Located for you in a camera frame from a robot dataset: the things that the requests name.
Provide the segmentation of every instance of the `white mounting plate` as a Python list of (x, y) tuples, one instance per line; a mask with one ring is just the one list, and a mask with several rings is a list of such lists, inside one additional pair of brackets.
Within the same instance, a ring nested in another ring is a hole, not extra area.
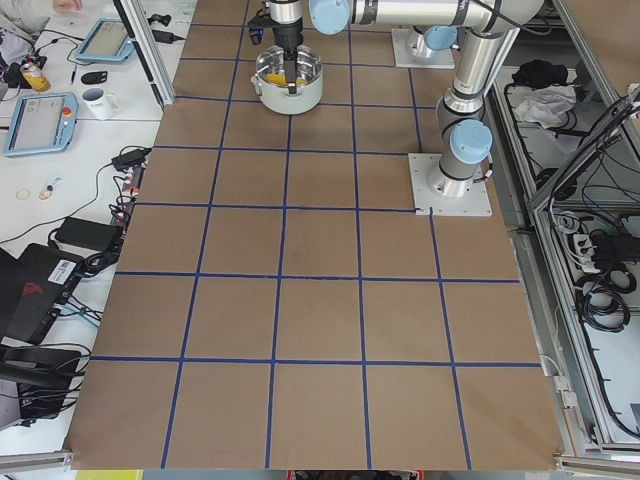
[(433, 55), (428, 58), (411, 55), (411, 53), (407, 51), (407, 40), (411, 32), (412, 30), (404, 28), (394, 28), (391, 30), (396, 67), (441, 68), (448, 70), (455, 68), (456, 64), (453, 61), (453, 55), (450, 49), (433, 52)]
[[(440, 161), (440, 154), (410, 153), (409, 168), (411, 186), (413, 187), (413, 204), (417, 215), (433, 215), (441, 217), (490, 217), (491, 204), (484, 182), (474, 183), (462, 198), (446, 198), (437, 195), (427, 185), (427, 172)], [(482, 175), (478, 167), (476, 177)]]

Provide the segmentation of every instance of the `mug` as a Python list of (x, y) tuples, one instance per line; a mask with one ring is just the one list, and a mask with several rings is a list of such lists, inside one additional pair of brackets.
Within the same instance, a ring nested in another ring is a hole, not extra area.
[(90, 88), (82, 94), (84, 103), (87, 104), (93, 116), (98, 120), (108, 120), (120, 110), (120, 105), (116, 101), (113, 93), (105, 93), (101, 88)]

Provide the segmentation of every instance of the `black bag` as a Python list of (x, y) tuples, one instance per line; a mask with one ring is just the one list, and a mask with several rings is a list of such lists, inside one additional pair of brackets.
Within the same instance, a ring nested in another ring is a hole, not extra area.
[(569, 72), (564, 65), (553, 65), (544, 60), (532, 60), (512, 75), (516, 85), (526, 85), (534, 90), (551, 85), (566, 85)]

